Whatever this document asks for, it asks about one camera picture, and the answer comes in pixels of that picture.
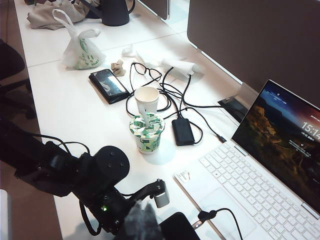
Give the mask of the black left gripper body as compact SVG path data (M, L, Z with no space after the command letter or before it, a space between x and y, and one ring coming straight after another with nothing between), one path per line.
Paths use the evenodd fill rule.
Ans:
M130 234L130 231L131 231L130 223L131 223L131 215L128 214L124 218L124 222L123 222L121 228L119 229L117 234L113 237L113 240L131 240L132 236Z

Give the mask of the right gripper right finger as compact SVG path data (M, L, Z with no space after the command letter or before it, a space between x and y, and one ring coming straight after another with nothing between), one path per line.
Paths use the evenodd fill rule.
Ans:
M163 234L158 225L155 211L151 204L144 208L144 239L145 240L162 240Z

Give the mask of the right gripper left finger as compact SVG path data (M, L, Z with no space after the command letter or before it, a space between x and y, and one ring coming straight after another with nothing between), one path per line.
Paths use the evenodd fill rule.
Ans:
M137 201L128 214L131 215L131 220L129 225L131 240L143 240L144 239L144 210L142 208L142 202L140 200Z

